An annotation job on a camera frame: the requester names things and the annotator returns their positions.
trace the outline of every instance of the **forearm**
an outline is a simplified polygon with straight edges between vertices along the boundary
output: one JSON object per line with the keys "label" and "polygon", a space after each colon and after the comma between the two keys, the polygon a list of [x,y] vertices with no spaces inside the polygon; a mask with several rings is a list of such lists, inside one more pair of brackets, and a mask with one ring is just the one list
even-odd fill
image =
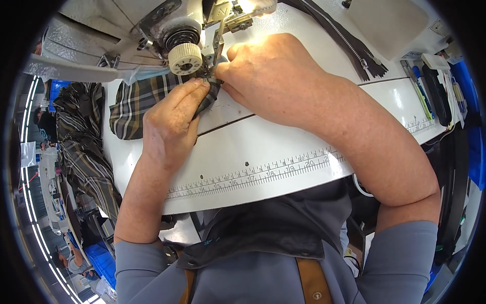
{"label": "forearm", "polygon": [[172,176],[161,161],[142,153],[126,188],[115,227],[115,243],[157,240],[165,195]]}
{"label": "forearm", "polygon": [[415,138],[350,81],[327,74],[328,101],[309,131],[336,147],[360,182],[384,205],[402,206],[438,193],[435,173]]}

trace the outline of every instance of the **zipper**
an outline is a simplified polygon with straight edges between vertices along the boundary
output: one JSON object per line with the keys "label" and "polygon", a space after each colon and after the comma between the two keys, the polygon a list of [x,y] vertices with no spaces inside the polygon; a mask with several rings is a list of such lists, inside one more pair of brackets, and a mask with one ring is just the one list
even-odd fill
{"label": "zipper", "polygon": [[[351,45],[351,43],[348,41],[348,39],[346,37],[344,37],[343,33],[341,33],[341,31],[336,27],[336,25],[334,23],[332,23],[332,21],[327,18],[324,14],[322,14],[321,12],[319,12],[318,10],[316,10],[313,6],[311,6],[307,1],[305,0],[300,0],[302,1],[306,6],[312,8],[316,13],[318,13],[322,18],[324,18],[324,20],[327,21],[327,23],[329,23],[329,25],[332,27],[332,29],[339,35],[339,37],[341,37],[341,39],[344,41],[344,43],[347,45],[347,47],[349,47],[349,49],[353,52],[354,56],[359,60],[359,62],[361,63],[361,67],[363,68],[363,70],[366,70],[368,69],[368,63],[366,62],[366,59],[362,58],[358,52],[353,48],[353,46]],[[374,60],[373,56],[371,54],[368,54],[368,52],[365,51],[365,53],[371,58]]]}

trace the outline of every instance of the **striped fabric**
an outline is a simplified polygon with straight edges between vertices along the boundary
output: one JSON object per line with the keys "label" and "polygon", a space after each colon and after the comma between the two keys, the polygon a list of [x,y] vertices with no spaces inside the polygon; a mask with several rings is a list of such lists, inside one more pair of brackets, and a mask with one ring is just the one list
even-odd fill
{"label": "striped fabric", "polygon": [[[157,102],[162,100],[177,85],[194,77],[192,75],[179,76],[172,73],[138,80],[131,86],[124,82],[118,88],[116,103],[110,106],[111,131],[122,140],[140,139],[143,137],[142,119]],[[208,105],[216,100],[221,81],[207,78],[211,83],[209,93],[203,103]]]}
{"label": "striped fabric", "polygon": [[53,102],[59,164],[73,190],[86,193],[116,222],[122,196],[103,155],[101,139],[104,89],[101,83],[73,82]]}

